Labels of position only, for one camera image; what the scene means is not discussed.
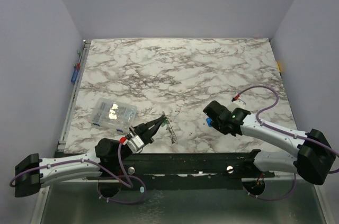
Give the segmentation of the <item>steel key organizer plate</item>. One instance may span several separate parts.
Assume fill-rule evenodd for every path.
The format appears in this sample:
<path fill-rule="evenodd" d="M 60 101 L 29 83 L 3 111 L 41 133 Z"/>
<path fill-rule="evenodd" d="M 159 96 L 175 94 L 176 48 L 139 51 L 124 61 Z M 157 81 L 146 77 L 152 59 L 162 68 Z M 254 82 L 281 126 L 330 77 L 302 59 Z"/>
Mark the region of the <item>steel key organizer plate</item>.
<path fill-rule="evenodd" d="M 170 134 L 171 144 L 172 145 L 177 144 L 178 138 L 173 129 L 172 120 L 165 114 L 165 112 L 162 113 L 162 116 L 165 118 L 165 120 L 161 124 L 161 127 L 165 127 L 166 131 L 168 131 L 168 133 Z"/>

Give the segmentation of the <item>blue tag key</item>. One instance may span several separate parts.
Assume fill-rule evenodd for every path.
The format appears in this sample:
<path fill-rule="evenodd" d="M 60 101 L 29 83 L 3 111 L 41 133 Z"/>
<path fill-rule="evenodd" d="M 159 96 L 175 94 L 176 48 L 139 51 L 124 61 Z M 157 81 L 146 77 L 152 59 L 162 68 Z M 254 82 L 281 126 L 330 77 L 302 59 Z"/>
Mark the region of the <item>blue tag key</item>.
<path fill-rule="evenodd" d="M 210 118 L 206 118 L 206 123 L 209 127 L 212 127 L 212 120 Z"/>

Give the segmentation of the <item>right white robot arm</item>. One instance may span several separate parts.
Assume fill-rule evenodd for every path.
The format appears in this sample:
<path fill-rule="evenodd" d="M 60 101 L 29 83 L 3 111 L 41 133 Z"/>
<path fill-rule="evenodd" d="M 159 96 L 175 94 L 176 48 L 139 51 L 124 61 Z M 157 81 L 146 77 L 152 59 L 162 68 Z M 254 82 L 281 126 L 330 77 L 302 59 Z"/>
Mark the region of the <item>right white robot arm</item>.
<path fill-rule="evenodd" d="M 336 154 L 324 134 L 316 129 L 298 131 L 259 120 L 257 114 L 243 109 L 237 102 L 223 106 L 210 102 L 204 109 L 209 124 L 224 135 L 248 136 L 280 148 L 280 152 L 260 151 L 243 164 L 244 173 L 255 177 L 261 171 L 298 174 L 305 181 L 323 185 L 331 172 Z"/>

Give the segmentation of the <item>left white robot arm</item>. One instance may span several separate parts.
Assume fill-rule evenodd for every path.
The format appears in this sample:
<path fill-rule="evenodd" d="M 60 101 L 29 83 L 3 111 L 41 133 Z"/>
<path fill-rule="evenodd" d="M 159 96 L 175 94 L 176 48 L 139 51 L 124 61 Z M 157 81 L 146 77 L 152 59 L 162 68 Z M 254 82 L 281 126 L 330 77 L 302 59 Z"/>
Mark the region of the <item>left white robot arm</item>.
<path fill-rule="evenodd" d="M 129 133 L 119 140 L 103 138 L 84 154 L 62 158 L 41 158 L 38 154 L 30 154 L 16 165 L 9 186 L 15 189 L 15 197 L 22 198 L 53 183 L 102 175 L 131 189 L 135 177 L 127 173 L 123 160 L 153 143 L 154 135 L 166 119 L 163 114 L 150 122 L 130 127 Z"/>

